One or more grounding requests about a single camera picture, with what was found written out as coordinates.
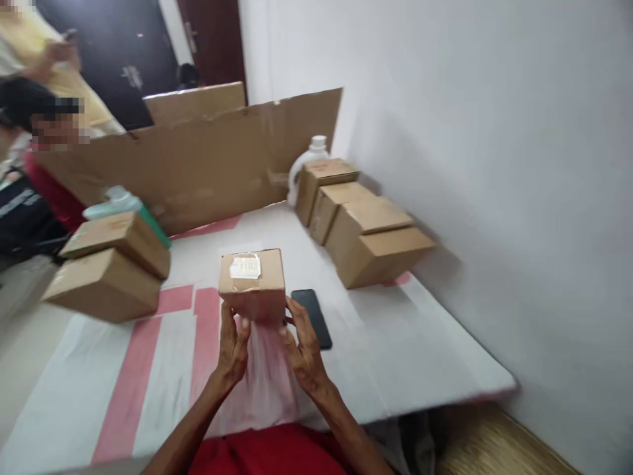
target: smartphone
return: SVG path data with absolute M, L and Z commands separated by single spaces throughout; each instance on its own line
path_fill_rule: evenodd
M 314 328 L 316 337 L 318 338 L 318 347 L 321 350 L 331 350 L 332 339 L 330 338 L 328 326 L 325 324 L 321 306 L 318 304 L 316 292 L 312 289 L 294 290 L 290 296 L 299 302 L 308 312 L 310 323 L 312 323 L 312 328 Z
M 71 41 L 76 35 L 77 32 L 79 30 L 77 30 L 76 28 L 71 28 L 70 30 L 66 30 L 66 32 L 61 36 L 64 41 Z

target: door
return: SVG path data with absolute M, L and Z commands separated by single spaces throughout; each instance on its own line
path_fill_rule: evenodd
M 207 86 L 246 85 L 238 0 L 178 0 L 189 47 Z
M 82 75 L 127 130 L 153 124 L 142 98 L 176 89 L 177 62 L 156 0 L 39 0 L 60 33 L 77 28 Z

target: floor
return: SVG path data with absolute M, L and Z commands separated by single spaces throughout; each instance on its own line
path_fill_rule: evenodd
M 56 270 L 48 258 L 37 256 L 0 274 L 0 381 L 11 382 L 9 391 L 0 392 L 0 449 L 73 316 L 71 311 L 40 303 Z M 138 474 L 147 462 L 130 460 L 77 473 Z

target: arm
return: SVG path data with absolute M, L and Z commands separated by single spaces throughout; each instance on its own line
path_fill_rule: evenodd
M 244 377 L 251 324 L 242 319 L 238 330 L 234 316 L 235 313 L 224 302 L 218 367 L 209 377 L 198 400 L 143 470 L 144 474 L 187 473 L 213 417 L 226 396 Z
M 60 42 L 50 40 L 35 63 L 23 69 L 20 76 L 46 84 L 53 74 L 53 66 L 64 61 L 68 61 L 75 68 L 81 68 L 75 44 L 63 40 Z
M 280 332 L 299 385 L 314 401 L 348 461 L 360 475 L 393 475 L 325 372 L 317 335 L 305 308 L 291 298 L 286 298 L 286 304 L 292 314 L 288 321 L 297 327 L 299 346 L 287 328 Z

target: table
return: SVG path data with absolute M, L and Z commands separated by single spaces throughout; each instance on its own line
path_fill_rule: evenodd
M 324 364 L 359 422 L 516 387 L 412 275 L 347 291 L 324 248 L 278 203 L 177 236 L 156 316 L 110 325 L 74 315 L 0 455 L 0 472 L 70 470 L 154 453 L 216 364 L 220 256 L 276 247 L 287 293 L 316 291 L 334 344 L 322 353 Z M 292 421 L 326 427 L 294 381 L 278 335 L 254 329 L 247 376 L 207 436 Z

